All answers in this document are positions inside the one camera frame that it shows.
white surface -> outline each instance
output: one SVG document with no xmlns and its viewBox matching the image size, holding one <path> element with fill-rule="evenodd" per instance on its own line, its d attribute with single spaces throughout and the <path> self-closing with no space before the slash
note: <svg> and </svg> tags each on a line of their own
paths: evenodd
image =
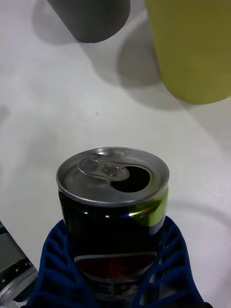
<svg viewBox="0 0 231 308">
<path fill-rule="evenodd" d="M 169 166 L 203 298 L 231 307 L 231 102 L 192 106 L 160 81 L 144 4 L 99 44 L 77 43 L 45 0 L 0 1 L 0 220 L 39 267 L 62 218 L 55 173 L 96 147 L 149 151 Z"/>
</svg>

gray cup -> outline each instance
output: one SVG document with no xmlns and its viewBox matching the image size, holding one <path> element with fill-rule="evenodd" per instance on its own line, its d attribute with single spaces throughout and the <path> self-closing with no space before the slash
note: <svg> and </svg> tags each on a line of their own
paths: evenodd
<svg viewBox="0 0 231 308">
<path fill-rule="evenodd" d="M 116 34 L 130 14 L 130 0 L 48 0 L 71 34 L 97 43 Z"/>
</svg>

silver object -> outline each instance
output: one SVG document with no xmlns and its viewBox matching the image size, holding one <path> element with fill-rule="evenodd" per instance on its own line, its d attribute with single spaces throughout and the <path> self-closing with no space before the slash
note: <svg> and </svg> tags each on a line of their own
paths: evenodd
<svg viewBox="0 0 231 308">
<path fill-rule="evenodd" d="M 147 186 L 136 192 L 123 192 L 114 182 L 129 179 L 129 167 L 149 173 Z M 69 198 L 86 205 L 121 207 L 153 199 L 166 188 L 169 179 L 167 165 L 157 156 L 130 148 L 99 148 L 67 159 L 58 169 L 59 189 Z"/>
</svg>

can lid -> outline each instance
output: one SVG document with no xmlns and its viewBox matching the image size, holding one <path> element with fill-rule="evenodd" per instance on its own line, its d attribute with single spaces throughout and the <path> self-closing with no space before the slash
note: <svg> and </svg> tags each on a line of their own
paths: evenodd
<svg viewBox="0 0 231 308">
<path fill-rule="evenodd" d="M 58 169 L 59 189 L 77 202 L 119 207 L 152 199 L 169 179 L 157 156 L 130 148 L 99 148 L 67 159 Z"/>
</svg>

blue holder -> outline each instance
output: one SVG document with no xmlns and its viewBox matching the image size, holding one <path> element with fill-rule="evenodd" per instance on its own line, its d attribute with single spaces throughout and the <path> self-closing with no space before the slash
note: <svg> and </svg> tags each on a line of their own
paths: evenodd
<svg viewBox="0 0 231 308">
<path fill-rule="evenodd" d="M 152 296 L 148 305 L 142 299 Z M 184 238 L 166 217 L 157 262 L 145 276 L 131 308 L 203 303 L 190 267 Z M 26 307 L 99 308 L 94 294 L 67 250 L 67 230 L 61 220 L 49 233 L 42 250 L 38 279 Z"/>
</svg>

